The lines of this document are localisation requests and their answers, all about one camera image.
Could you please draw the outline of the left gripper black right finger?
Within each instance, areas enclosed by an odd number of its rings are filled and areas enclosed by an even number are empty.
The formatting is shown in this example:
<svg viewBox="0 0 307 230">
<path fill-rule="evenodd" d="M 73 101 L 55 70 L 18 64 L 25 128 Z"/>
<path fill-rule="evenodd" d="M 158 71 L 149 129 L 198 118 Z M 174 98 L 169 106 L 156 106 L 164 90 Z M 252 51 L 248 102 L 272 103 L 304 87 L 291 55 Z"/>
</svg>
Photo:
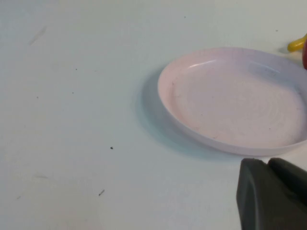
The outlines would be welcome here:
<svg viewBox="0 0 307 230">
<path fill-rule="evenodd" d="M 281 158 L 271 158 L 268 166 L 279 179 L 293 192 L 298 200 L 307 205 L 307 172 Z"/>
</svg>

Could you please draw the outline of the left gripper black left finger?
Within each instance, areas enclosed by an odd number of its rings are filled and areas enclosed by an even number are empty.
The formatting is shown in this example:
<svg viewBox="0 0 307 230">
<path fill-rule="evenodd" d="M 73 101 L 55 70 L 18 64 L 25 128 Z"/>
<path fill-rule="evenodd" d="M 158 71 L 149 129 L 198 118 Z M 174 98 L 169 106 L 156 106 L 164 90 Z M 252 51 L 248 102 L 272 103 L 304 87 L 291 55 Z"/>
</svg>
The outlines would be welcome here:
<svg viewBox="0 0 307 230">
<path fill-rule="evenodd" d="M 307 206 L 261 160 L 241 161 L 236 201 L 243 230 L 307 228 Z"/>
</svg>

